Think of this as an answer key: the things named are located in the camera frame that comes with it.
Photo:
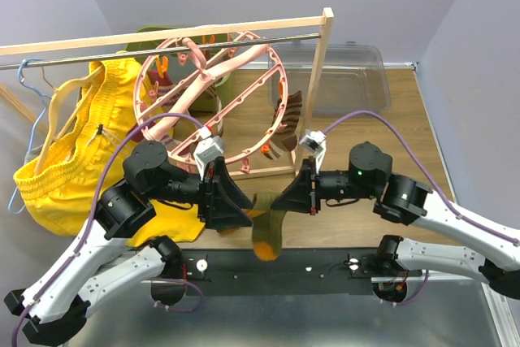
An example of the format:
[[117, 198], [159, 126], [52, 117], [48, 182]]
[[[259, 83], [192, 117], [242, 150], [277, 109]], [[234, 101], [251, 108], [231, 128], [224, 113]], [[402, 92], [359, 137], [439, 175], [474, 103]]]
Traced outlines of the green striped sock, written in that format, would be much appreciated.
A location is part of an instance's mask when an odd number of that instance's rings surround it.
[[255, 255], [262, 261], [276, 260], [282, 250], [284, 210], [273, 210], [273, 201], [279, 196], [273, 192], [258, 192], [253, 196], [253, 207], [246, 214], [253, 221], [251, 241]]

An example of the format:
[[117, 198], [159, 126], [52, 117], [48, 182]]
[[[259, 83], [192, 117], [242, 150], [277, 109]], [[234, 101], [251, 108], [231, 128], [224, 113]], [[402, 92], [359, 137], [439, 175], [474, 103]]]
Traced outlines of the pink round clip hanger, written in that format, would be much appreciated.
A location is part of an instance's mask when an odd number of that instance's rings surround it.
[[[284, 64], [272, 45], [257, 43], [245, 50], [238, 47], [240, 42], [259, 38], [256, 33], [242, 32], [170, 38], [161, 42], [158, 54], [139, 58], [141, 69], [134, 88], [137, 122], [142, 124], [161, 112], [203, 114], [210, 117], [208, 128], [222, 136], [224, 117], [267, 81], [273, 80], [279, 86], [279, 98], [269, 127], [259, 141], [230, 160], [241, 163], [241, 171], [249, 173], [249, 156], [256, 151], [270, 160], [292, 153], [297, 143], [295, 129], [301, 95], [288, 91]], [[232, 73], [260, 58], [270, 60], [268, 69], [231, 98]]]

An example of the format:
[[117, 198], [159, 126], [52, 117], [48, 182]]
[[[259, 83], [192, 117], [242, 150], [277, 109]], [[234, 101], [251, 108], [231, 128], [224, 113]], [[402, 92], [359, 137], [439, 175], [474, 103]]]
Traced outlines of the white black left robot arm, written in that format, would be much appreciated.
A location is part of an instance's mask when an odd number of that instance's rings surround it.
[[148, 240], [129, 260], [99, 270], [125, 252], [128, 240], [155, 217], [153, 201], [196, 206], [209, 229], [252, 224], [245, 212], [254, 204], [232, 180], [222, 157], [205, 163], [200, 174], [188, 173], [169, 163], [163, 144], [143, 141], [123, 161], [123, 179], [96, 191], [89, 217], [67, 251], [32, 286], [5, 296], [6, 307], [19, 317], [15, 330], [34, 345], [60, 346], [116, 293], [144, 280], [185, 283], [181, 249], [166, 235]]

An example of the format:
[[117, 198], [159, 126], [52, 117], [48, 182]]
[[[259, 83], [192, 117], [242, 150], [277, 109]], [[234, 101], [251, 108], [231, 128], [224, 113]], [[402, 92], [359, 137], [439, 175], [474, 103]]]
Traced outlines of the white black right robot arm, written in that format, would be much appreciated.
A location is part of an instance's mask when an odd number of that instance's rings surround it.
[[366, 141], [349, 152], [345, 171], [321, 171], [306, 158], [296, 179], [272, 202], [274, 210], [315, 215], [322, 202], [340, 206], [372, 199], [373, 211], [391, 223], [436, 232], [457, 243], [436, 245], [386, 235], [372, 254], [349, 261], [353, 271], [402, 277], [440, 271], [487, 284], [519, 298], [519, 231], [495, 223], [446, 199], [431, 186], [393, 172], [392, 157]]

